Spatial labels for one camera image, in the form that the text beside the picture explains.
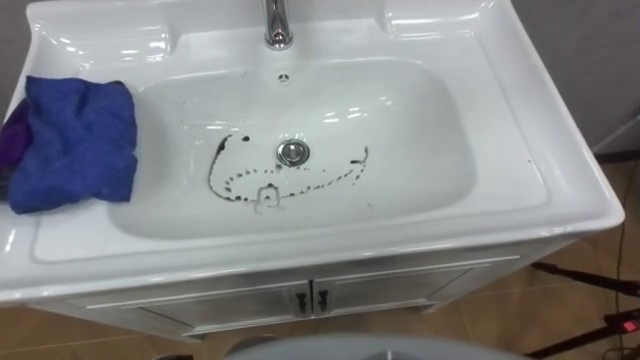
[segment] sink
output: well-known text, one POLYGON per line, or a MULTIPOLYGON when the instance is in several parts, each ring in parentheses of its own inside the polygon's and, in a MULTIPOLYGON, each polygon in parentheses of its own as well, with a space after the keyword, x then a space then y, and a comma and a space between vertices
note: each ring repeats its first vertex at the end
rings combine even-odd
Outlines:
POLYGON ((310 244, 381 255, 622 221, 510 1, 289 8, 295 43, 273 51, 255 0, 30 5, 23 75, 123 81, 139 168, 130 203, 23 217, 13 238, 41 263, 203 249, 278 262, 310 244), (278 160, 287 140, 306 162, 278 160))
POLYGON ((140 167, 131 203, 109 209, 117 226, 189 238, 379 221, 451 205, 473 188, 458 108, 422 64, 269 65, 137 93, 140 167), (277 161, 288 139, 308 145, 305 164, 277 161))

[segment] chrome faucet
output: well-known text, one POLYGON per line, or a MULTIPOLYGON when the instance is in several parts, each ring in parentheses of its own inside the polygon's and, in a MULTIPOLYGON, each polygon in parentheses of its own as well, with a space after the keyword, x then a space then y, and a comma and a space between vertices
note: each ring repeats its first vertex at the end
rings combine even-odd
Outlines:
POLYGON ((287 19, 287 0, 263 0, 265 5, 265 20, 267 33, 265 40, 267 47, 272 50, 286 50, 293 44, 293 34, 289 29, 287 19))

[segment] wooden floor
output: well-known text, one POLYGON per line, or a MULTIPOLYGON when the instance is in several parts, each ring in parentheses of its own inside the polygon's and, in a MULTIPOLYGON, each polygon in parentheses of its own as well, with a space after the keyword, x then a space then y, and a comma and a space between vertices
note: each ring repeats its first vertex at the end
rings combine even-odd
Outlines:
MULTIPOLYGON (((634 176, 626 199, 622 277, 640 279, 638 171, 632 174, 633 163, 603 168, 619 197, 634 176)), ((614 276, 619 236, 620 228, 612 229, 545 260, 614 276)), ((621 300, 623 309, 640 306, 636 298, 622 296, 621 300)), ((197 360, 214 360, 238 340, 253 335, 289 337, 333 332, 439 336, 520 353, 601 326, 600 316, 614 309, 612 292, 528 268, 431 314, 408 309, 301 321, 211 334, 195 345, 26 308, 8 308, 0 309, 0 360, 150 360, 167 353, 192 353, 197 360)), ((637 344, 640 335, 628 335, 625 340, 628 345, 637 344)), ((603 340, 553 359, 600 359, 606 349, 615 346, 614 339, 603 340)))

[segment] gray object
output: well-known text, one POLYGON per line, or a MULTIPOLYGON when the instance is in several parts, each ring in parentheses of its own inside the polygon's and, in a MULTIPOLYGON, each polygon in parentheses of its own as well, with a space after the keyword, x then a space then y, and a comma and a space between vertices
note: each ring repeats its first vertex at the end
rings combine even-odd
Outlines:
POLYGON ((227 360, 523 360, 519 355, 460 341, 376 335, 290 338, 235 353, 227 360))

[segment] blue cloth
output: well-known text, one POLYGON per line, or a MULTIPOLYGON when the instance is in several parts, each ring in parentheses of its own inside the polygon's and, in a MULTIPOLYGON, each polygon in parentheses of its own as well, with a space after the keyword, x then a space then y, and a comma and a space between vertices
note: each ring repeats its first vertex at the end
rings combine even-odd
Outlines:
POLYGON ((129 201, 138 160, 126 86, 29 76, 25 90, 33 139, 9 180, 11 209, 33 213, 88 197, 129 201))

